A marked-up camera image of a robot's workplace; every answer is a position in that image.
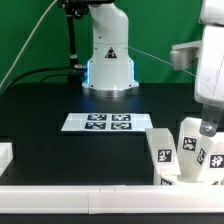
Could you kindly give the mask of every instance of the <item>black cable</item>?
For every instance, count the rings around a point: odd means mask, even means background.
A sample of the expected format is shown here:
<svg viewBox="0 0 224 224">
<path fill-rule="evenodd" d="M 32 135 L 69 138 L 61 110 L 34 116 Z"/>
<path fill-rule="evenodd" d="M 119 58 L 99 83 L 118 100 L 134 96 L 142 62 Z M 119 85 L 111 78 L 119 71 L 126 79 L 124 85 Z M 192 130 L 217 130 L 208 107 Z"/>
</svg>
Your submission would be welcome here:
<svg viewBox="0 0 224 224">
<path fill-rule="evenodd" d="M 68 75 L 69 75 L 69 74 L 49 75 L 49 76 L 46 76 L 46 77 L 44 77 L 43 79 L 41 79 L 41 80 L 39 81 L 39 83 L 43 83 L 45 80 L 50 79 L 50 78 L 52 78 L 52 77 L 60 77 L 60 76 L 65 76 L 65 77 L 67 77 Z"/>
<path fill-rule="evenodd" d="M 60 76 L 72 76 L 72 77 L 85 77 L 83 72 L 76 72 L 76 73 L 69 73 L 69 74 L 54 74 L 54 75 L 49 75 L 44 77 L 43 79 L 41 79 L 39 81 L 39 83 L 43 83 L 45 80 L 49 79 L 49 78 L 53 78 L 53 77 L 60 77 Z"/>
<path fill-rule="evenodd" d="M 5 88 L 4 92 L 7 89 L 11 88 L 16 82 L 18 82 L 19 80 L 21 80 L 21 79 L 23 79 L 27 76 L 30 76 L 30 75 L 33 75 L 33 74 L 36 74 L 36 73 L 41 73 L 41 72 L 60 71 L 60 70 L 68 70 L 68 69 L 73 69 L 73 66 L 40 68 L 40 69 L 35 69 L 35 70 L 32 70 L 32 71 L 26 72 L 26 73 L 16 77 L 15 79 L 11 80 L 11 82 Z"/>
</svg>

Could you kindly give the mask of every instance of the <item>white wire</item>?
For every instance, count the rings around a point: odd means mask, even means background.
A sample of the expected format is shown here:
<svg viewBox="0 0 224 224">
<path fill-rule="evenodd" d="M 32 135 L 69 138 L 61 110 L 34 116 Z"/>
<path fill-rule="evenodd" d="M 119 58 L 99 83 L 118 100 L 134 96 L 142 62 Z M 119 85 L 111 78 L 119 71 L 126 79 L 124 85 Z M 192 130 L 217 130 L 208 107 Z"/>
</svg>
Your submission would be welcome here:
<svg viewBox="0 0 224 224">
<path fill-rule="evenodd" d="M 134 48 L 134 47 L 131 47 L 131 46 L 128 46 L 128 47 L 129 47 L 131 50 L 133 50 L 133 51 L 136 51 L 136 52 L 138 52 L 138 53 L 140 53 L 140 54 L 146 55 L 146 56 L 151 57 L 151 58 L 154 58 L 154 59 L 156 59 L 156 60 L 158 60 L 158 61 L 160 61 L 160 62 L 163 62 L 164 64 L 167 64 L 167 65 L 172 66 L 171 63 L 169 63 L 169 62 L 167 62 L 167 61 L 165 61 L 165 60 L 163 60 L 163 59 L 161 59 L 161 58 L 158 58 L 158 57 L 156 57 L 156 56 L 154 56 L 154 55 L 152 55 L 152 54 L 146 53 L 146 52 L 144 52 L 144 51 L 140 51 L 140 50 L 138 50 L 138 49 L 136 49 L 136 48 Z M 196 75 L 194 75 L 193 73 L 191 73 L 191 72 L 189 72 L 189 71 L 187 71 L 187 70 L 185 70 L 185 69 L 183 69 L 183 70 L 181 70 L 181 71 L 187 73 L 188 75 L 191 75 L 191 76 L 196 77 Z"/>
<path fill-rule="evenodd" d="M 10 74 L 12 73 L 13 69 L 15 68 L 17 62 L 19 61 L 20 57 L 22 56 L 24 50 L 26 49 L 27 45 L 29 44 L 29 42 L 31 41 L 33 35 L 35 34 L 35 32 L 37 31 L 38 27 L 40 26 L 40 24 L 42 23 L 42 21 L 44 20 L 44 18 L 46 17 L 46 15 L 48 14 L 48 12 L 53 8 L 54 4 L 57 2 L 57 0 L 54 0 L 50 6 L 47 8 L 47 10 L 44 12 L 44 14 L 40 17 L 39 21 L 37 22 L 36 26 L 34 27 L 33 31 L 31 32 L 30 36 L 28 37 L 27 41 L 25 42 L 25 44 L 23 45 L 22 49 L 20 50 L 18 56 L 16 57 L 15 61 L 13 62 L 11 68 L 9 69 L 9 71 L 6 73 L 5 77 L 3 78 L 1 84 L 0 84 L 0 93 L 4 92 L 4 90 L 2 90 L 2 87 L 4 85 L 4 83 L 6 82 L 6 80 L 8 79 L 8 77 L 10 76 Z"/>
</svg>

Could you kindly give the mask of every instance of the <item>white block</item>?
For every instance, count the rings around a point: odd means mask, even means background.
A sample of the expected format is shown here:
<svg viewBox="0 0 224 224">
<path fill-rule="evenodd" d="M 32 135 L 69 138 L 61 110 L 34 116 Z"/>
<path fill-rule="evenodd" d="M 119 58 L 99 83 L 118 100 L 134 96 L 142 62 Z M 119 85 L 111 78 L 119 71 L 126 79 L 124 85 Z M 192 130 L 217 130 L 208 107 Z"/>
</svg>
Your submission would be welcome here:
<svg viewBox="0 0 224 224">
<path fill-rule="evenodd" d="M 154 185 L 220 185 L 220 181 L 208 180 L 208 181 L 201 181 L 201 182 L 192 182 L 191 178 L 185 178 L 182 176 L 157 176 L 156 177 L 157 183 Z"/>
<path fill-rule="evenodd" d="M 194 162 L 200 151 L 202 135 L 199 133 L 201 119 L 187 117 L 180 127 L 177 157 L 181 175 L 190 178 L 194 175 Z"/>
<path fill-rule="evenodd" d="M 0 143 L 0 176 L 3 174 L 9 163 L 12 161 L 12 144 Z"/>
<path fill-rule="evenodd" d="M 224 133 L 201 138 L 201 149 L 194 166 L 197 181 L 222 180 L 224 177 Z"/>
<path fill-rule="evenodd" d="M 180 175 L 176 147 L 170 131 L 167 128 L 145 131 L 156 172 L 159 175 Z"/>
</svg>

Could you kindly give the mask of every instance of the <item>white card with markers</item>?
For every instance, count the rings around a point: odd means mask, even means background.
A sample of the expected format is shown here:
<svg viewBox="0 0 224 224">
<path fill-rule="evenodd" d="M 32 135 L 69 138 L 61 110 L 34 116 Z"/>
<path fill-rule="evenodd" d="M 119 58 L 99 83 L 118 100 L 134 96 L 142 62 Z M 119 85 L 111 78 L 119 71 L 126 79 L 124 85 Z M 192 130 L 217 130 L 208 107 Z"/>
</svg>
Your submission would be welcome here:
<svg viewBox="0 0 224 224">
<path fill-rule="evenodd" d="M 152 128 L 149 114 L 70 113 L 62 131 L 145 132 Z"/>
</svg>

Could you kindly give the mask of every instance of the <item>white cube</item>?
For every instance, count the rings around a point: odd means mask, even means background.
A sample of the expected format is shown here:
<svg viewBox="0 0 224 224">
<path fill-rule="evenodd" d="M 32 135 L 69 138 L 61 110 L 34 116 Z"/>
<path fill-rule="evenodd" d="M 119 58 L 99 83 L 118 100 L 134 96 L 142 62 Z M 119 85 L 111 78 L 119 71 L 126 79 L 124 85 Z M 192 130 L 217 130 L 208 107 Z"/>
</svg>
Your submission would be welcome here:
<svg viewBox="0 0 224 224">
<path fill-rule="evenodd" d="M 146 129 L 146 136 L 158 175 L 180 175 L 173 136 L 167 128 Z"/>
<path fill-rule="evenodd" d="M 201 119 L 187 117 L 180 127 L 177 157 L 181 175 L 190 178 L 194 175 L 194 163 L 200 151 Z"/>
<path fill-rule="evenodd" d="M 200 152 L 194 164 L 197 181 L 216 180 L 224 177 L 224 133 L 201 138 Z"/>
</svg>

